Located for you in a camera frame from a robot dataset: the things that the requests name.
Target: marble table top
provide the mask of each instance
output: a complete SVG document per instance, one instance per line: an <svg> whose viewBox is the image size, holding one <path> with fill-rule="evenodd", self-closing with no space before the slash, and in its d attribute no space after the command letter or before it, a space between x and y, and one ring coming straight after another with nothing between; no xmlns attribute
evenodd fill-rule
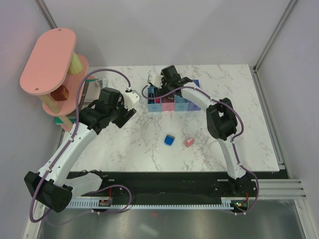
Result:
<svg viewBox="0 0 319 239"><path fill-rule="evenodd" d="M141 92L149 73L159 74L165 66L111 67L123 72L133 89ZM101 67L90 67L89 71ZM176 66L182 77L199 79L201 88L216 99L228 97L242 118L245 131L237 139L242 163L252 171L278 171L278 163L265 124L260 102L248 65ZM101 72L109 87L124 91L127 82L116 73ZM88 99L97 99L99 88L90 83ZM110 124L83 151L72 171L226 171L218 142L209 134L203 111L149 113L146 99L135 106L137 113L119 129ZM164 145L167 134L172 146ZM194 144L187 148L186 139Z"/></svg>

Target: gray floor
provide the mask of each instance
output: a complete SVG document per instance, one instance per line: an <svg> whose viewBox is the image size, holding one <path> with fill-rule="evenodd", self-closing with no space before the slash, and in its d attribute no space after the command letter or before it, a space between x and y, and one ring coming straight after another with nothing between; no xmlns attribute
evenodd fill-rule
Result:
<svg viewBox="0 0 319 239"><path fill-rule="evenodd" d="M51 213L62 223L85 210ZM116 215L84 215L64 226L47 223L39 239L303 239L293 201L258 201L245 216L217 210L129 210Z"/></svg>

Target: white wall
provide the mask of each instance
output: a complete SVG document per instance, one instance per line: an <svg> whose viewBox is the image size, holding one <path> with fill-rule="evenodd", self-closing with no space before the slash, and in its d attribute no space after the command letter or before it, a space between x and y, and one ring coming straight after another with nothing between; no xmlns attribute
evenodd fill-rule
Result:
<svg viewBox="0 0 319 239"><path fill-rule="evenodd" d="M44 0L91 66L255 65L289 0Z"/></svg>
<svg viewBox="0 0 319 239"><path fill-rule="evenodd" d="M53 153L59 128L19 80L37 38L49 28L33 0L0 1L0 234L22 237L31 196L23 178Z"/></svg>
<svg viewBox="0 0 319 239"><path fill-rule="evenodd" d="M319 224L319 1L301 0L260 69L288 170Z"/></svg>

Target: rounded pink shelf top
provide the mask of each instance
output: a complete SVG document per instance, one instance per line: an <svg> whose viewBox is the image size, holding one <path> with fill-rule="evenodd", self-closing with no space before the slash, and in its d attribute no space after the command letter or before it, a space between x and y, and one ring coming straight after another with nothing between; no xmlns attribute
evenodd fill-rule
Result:
<svg viewBox="0 0 319 239"><path fill-rule="evenodd" d="M79 59L82 63L82 66L83 66L82 71L76 75L66 74L65 81L63 82L63 85L65 85L65 87L69 91L68 99L66 101L55 101L55 103L61 109L61 111L58 114L55 114L44 102L42 102L42 107L43 107L44 111L47 112L51 116L56 116L56 117L65 116L65 115L67 115L75 110L76 92L78 90L80 82L85 77L85 75L88 71L88 68L89 68L88 60L82 55L78 55L78 57L79 57ZM84 84L82 85L82 88L80 91L79 102L81 100L83 87L84 87Z"/></svg>
<svg viewBox="0 0 319 239"><path fill-rule="evenodd" d="M68 28L55 28L42 34L21 75L21 87L31 95L40 96L61 86L75 43L75 33Z"/></svg>

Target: blue bin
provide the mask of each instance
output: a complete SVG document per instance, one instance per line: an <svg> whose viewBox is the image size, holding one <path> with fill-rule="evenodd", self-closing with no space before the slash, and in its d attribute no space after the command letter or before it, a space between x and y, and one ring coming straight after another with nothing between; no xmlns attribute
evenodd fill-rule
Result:
<svg viewBox="0 0 319 239"><path fill-rule="evenodd" d="M199 80L193 80L193 82L200 87ZM188 111L199 111L200 107L195 105L192 101L189 102Z"/></svg>
<svg viewBox="0 0 319 239"><path fill-rule="evenodd" d="M188 111L189 101L180 96L175 96L175 111Z"/></svg>
<svg viewBox="0 0 319 239"><path fill-rule="evenodd" d="M150 93L154 94L154 86L148 87L148 96L150 95ZM147 100L147 105L149 112L161 112L161 103L156 104L155 100Z"/></svg>

